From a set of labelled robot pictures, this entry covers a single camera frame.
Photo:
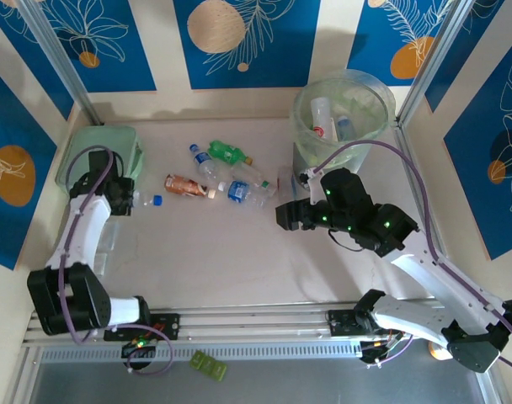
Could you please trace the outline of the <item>clear bottle blue cap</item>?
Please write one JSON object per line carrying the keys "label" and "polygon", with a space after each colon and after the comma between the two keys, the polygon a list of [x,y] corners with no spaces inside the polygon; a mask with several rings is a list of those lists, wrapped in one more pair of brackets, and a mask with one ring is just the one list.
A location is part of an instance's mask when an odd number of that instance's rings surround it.
{"label": "clear bottle blue cap", "polygon": [[163,205],[163,197],[160,194],[135,190],[132,195],[131,207],[134,209],[159,207]]}

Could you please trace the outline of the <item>clear container red blue label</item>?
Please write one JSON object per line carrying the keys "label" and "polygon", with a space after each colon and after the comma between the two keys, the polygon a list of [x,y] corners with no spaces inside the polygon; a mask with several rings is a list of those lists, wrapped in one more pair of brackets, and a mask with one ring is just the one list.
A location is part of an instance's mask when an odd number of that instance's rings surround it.
{"label": "clear container red blue label", "polygon": [[277,174],[277,189],[280,204],[297,200],[296,180],[292,167],[280,167]]}

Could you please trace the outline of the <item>large blue-label water bottle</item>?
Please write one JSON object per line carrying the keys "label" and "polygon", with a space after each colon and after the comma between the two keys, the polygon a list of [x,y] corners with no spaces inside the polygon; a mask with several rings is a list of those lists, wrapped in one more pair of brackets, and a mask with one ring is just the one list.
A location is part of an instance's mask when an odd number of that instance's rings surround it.
{"label": "large blue-label water bottle", "polygon": [[217,188],[232,202],[254,208],[263,208],[274,196],[268,190],[242,180],[220,182]]}

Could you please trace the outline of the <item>orange-brown label bottle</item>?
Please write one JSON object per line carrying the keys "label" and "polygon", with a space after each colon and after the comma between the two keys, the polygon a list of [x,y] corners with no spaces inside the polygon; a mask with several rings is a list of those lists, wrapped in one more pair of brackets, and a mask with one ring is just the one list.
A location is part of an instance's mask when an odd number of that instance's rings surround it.
{"label": "orange-brown label bottle", "polygon": [[164,181],[164,188],[173,194],[189,197],[202,197],[214,199],[216,191],[204,186],[190,178],[184,178],[177,174],[168,174]]}

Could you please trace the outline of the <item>clear bottle green cap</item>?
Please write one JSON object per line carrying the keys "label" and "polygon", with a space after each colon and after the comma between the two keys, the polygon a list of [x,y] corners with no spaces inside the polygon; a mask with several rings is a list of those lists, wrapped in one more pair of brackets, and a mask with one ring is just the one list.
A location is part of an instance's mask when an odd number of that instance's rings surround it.
{"label": "clear bottle green cap", "polygon": [[265,179],[264,175],[245,162],[238,161],[234,163],[231,167],[231,174],[236,180],[251,183],[256,187],[262,189],[269,187],[269,182]]}

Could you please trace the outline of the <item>crushed blue-label water bottle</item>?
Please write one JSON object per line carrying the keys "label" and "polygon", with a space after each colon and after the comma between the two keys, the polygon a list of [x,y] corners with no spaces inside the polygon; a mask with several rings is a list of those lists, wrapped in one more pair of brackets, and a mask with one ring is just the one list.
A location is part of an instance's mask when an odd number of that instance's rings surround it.
{"label": "crushed blue-label water bottle", "polygon": [[358,138],[353,121],[345,115],[337,118],[336,130],[339,141],[355,141]]}

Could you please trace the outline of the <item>long clear bottle white cap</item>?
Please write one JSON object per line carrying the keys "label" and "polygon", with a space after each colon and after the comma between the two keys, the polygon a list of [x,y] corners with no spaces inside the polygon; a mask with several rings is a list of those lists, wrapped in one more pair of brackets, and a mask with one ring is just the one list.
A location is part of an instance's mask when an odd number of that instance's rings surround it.
{"label": "long clear bottle white cap", "polygon": [[325,136],[320,139],[337,141],[337,133],[333,118],[331,116],[330,100],[327,97],[318,97],[311,100],[312,129],[315,126],[322,127]]}

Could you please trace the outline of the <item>clear plastic packet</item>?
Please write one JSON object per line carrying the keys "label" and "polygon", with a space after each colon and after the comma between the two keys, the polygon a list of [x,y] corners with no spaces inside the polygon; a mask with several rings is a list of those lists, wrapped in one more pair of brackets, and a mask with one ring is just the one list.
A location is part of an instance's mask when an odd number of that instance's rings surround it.
{"label": "clear plastic packet", "polygon": [[93,271],[99,278],[103,278],[107,271],[109,258],[115,249],[119,230],[120,222],[118,220],[108,219],[101,232],[93,266]]}

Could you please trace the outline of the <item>green lidded container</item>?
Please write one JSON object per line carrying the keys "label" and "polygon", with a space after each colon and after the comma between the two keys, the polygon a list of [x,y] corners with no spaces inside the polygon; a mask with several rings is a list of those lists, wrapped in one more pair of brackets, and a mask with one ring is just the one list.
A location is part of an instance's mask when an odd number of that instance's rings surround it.
{"label": "green lidded container", "polygon": [[90,146],[106,146],[120,156],[123,166],[118,163],[118,172],[123,168],[123,176],[136,181],[143,166],[143,150],[136,130],[130,126],[87,126],[78,130],[68,143],[56,174],[56,184],[68,193],[69,189],[89,170],[88,154],[82,154],[72,166],[69,179],[67,169],[74,157]]}

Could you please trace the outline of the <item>green soda bottle yellow cap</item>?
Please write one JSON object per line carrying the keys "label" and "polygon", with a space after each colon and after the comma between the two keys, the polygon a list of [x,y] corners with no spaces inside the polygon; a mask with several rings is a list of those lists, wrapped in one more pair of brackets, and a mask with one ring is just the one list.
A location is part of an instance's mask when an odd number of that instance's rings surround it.
{"label": "green soda bottle yellow cap", "polygon": [[230,165],[236,162],[244,162],[248,165],[253,163],[253,159],[246,155],[240,148],[219,140],[211,141],[207,152],[211,157],[217,158]]}

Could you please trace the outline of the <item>left black controller box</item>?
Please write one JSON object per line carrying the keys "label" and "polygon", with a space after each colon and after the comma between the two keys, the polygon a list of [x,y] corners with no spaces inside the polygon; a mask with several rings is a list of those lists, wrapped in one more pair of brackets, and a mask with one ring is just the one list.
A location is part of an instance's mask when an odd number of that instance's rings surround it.
{"label": "left black controller box", "polygon": [[156,347],[149,341],[139,339],[129,342],[121,348],[123,359],[152,359],[155,357]]}

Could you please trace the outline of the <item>right black controller box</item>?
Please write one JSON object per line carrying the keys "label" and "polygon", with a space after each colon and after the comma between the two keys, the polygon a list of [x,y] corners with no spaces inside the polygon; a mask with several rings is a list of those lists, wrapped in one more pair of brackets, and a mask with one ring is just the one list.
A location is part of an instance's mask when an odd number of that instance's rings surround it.
{"label": "right black controller box", "polygon": [[389,341],[361,342],[361,358],[365,364],[375,364],[389,357],[390,352]]}

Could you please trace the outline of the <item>orange capped jar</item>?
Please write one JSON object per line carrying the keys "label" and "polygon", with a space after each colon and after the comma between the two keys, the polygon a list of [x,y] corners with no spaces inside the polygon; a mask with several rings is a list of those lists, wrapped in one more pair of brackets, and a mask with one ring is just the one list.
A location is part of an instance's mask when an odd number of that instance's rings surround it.
{"label": "orange capped jar", "polygon": [[439,361],[446,361],[452,359],[452,355],[442,346],[431,341],[428,342],[428,349],[430,355]]}

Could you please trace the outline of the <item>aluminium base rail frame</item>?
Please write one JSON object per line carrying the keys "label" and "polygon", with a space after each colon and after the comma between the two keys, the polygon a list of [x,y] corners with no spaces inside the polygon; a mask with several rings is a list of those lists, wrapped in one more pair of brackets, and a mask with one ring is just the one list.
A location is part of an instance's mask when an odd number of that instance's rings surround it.
{"label": "aluminium base rail frame", "polygon": [[[332,337],[329,311],[352,310],[357,302],[292,304],[292,305],[256,305],[256,306],[218,306],[201,308],[158,308],[152,314],[179,315],[175,326],[171,323],[162,331],[174,336],[173,342],[181,343],[285,343],[346,340],[352,337]],[[418,312],[422,326],[439,331],[449,326],[457,317],[435,299],[399,300],[398,309],[392,309],[405,319],[404,309],[413,308]],[[97,331],[88,343],[100,345],[106,343],[124,343],[130,333],[138,335],[136,329],[120,329],[124,339],[106,341],[104,330]],[[24,332],[23,346],[55,346],[73,344],[69,334],[46,335],[38,316],[32,313]]]}

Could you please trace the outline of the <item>black mount plate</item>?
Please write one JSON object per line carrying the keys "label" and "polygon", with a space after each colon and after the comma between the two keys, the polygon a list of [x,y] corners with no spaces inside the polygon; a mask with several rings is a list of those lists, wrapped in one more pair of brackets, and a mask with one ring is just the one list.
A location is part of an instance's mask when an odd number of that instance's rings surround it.
{"label": "black mount plate", "polygon": [[[177,313],[152,313],[147,325],[157,329],[164,334],[169,340],[178,339],[180,330],[180,315]],[[163,337],[155,332],[135,328],[117,328],[116,332],[106,330],[104,332],[104,341],[107,342],[129,342],[132,340],[158,340],[162,341]]]}
{"label": "black mount plate", "polygon": [[404,336],[404,332],[379,326],[368,312],[329,310],[326,319],[332,337],[392,337]]}

